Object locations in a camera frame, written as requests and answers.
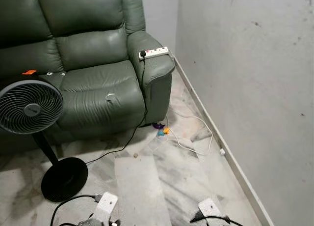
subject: skirting board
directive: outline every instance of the skirting board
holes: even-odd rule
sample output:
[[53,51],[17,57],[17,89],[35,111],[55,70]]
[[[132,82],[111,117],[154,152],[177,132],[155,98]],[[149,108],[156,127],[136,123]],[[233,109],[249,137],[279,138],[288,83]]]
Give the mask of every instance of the skirting board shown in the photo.
[[212,118],[206,111],[203,103],[201,102],[200,98],[196,94],[192,84],[188,80],[185,72],[183,71],[180,63],[178,62],[177,58],[174,57],[176,68],[178,70],[178,73],[180,74],[185,86],[187,87],[190,95],[192,96],[192,99],[194,100],[197,108],[199,109],[200,113],[203,115],[204,121],[206,124],[210,127],[213,133],[213,137],[216,139],[218,145],[220,148],[224,149],[226,152],[225,157],[228,161],[228,164],[230,165],[233,173],[235,174],[237,180],[239,181],[241,188],[243,189],[244,193],[246,194],[247,198],[249,199],[260,223],[263,226],[274,226],[271,218],[269,217],[268,213],[266,212],[262,202],[260,201],[259,197],[257,196],[256,192],[254,191],[252,185],[250,184],[249,180],[245,176],[244,172],[242,171],[240,165],[236,161],[235,157],[231,153],[227,143],[221,136],[221,133],[217,129],[217,126],[214,124]]

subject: sofa seat cushion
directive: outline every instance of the sofa seat cushion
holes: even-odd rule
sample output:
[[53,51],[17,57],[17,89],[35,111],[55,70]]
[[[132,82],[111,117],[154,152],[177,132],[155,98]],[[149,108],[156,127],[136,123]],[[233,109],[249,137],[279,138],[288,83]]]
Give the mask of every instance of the sofa seat cushion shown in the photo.
[[129,60],[73,70],[60,90],[63,114],[57,121],[64,130],[106,126],[144,115],[145,106],[136,73]]

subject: green leather sofa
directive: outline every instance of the green leather sofa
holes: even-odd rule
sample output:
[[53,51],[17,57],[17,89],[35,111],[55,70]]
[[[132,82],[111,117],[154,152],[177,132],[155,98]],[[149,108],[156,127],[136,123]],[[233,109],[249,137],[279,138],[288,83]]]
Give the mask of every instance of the green leather sofa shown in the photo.
[[[63,115],[45,131],[51,143],[134,128],[143,118],[144,99],[148,112],[142,124],[164,119],[174,63],[170,56],[146,59],[142,78],[138,53],[161,47],[145,32],[142,0],[0,0],[0,5],[0,79],[35,69],[64,98]],[[23,149],[34,142],[0,131],[0,145]]]

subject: sofa backrest cushion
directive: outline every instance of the sofa backrest cushion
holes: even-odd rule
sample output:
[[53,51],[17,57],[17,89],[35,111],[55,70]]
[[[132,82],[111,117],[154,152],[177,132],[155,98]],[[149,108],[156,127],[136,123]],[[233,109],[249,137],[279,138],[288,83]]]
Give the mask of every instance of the sofa backrest cushion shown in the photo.
[[127,33],[145,30],[141,0],[0,0],[0,79],[128,59]]

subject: orange object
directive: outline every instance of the orange object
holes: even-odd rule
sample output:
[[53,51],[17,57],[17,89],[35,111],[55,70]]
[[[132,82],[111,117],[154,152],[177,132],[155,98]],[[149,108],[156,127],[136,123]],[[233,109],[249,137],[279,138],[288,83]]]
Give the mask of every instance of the orange object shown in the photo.
[[163,129],[163,133],[164,133],[164,134],[169,134],[169,132],[170,132],[170,130],[169,130],[168,127],[165,127],[165,128]]
[[22,75],[33,75],[37,72],[37,70],[26,70],[22,73]]

